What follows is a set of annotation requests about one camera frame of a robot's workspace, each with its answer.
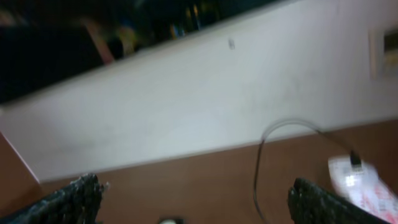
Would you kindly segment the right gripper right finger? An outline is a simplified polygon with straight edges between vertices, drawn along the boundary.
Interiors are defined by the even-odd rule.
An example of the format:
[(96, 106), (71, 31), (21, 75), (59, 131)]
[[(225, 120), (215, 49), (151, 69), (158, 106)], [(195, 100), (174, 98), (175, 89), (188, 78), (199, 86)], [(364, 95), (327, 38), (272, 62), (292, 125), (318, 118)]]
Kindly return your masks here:
[(295, 224), (387, 224), (317, 184), (297, 178), (287, 204)]

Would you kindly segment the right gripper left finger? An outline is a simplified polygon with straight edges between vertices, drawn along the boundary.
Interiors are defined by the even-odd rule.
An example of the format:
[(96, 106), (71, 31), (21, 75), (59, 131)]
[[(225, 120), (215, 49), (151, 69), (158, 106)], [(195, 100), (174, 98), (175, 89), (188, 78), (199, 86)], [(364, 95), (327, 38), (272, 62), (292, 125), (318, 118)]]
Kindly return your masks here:
[(109, 184), (85, 174), (40, 200), (1, 218), (1, 224), (96, 224)]

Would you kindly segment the white power strip red switches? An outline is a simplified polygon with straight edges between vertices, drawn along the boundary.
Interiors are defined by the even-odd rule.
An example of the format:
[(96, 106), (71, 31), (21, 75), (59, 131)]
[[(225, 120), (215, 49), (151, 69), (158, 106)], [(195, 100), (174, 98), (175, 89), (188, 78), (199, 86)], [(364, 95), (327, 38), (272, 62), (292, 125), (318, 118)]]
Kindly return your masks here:
[(397, 223), (397, 196), (379, 178), (376, 168), (350, 156), (331, 157), (328, 170), (336, 193), (362, 210), (389, 223)]

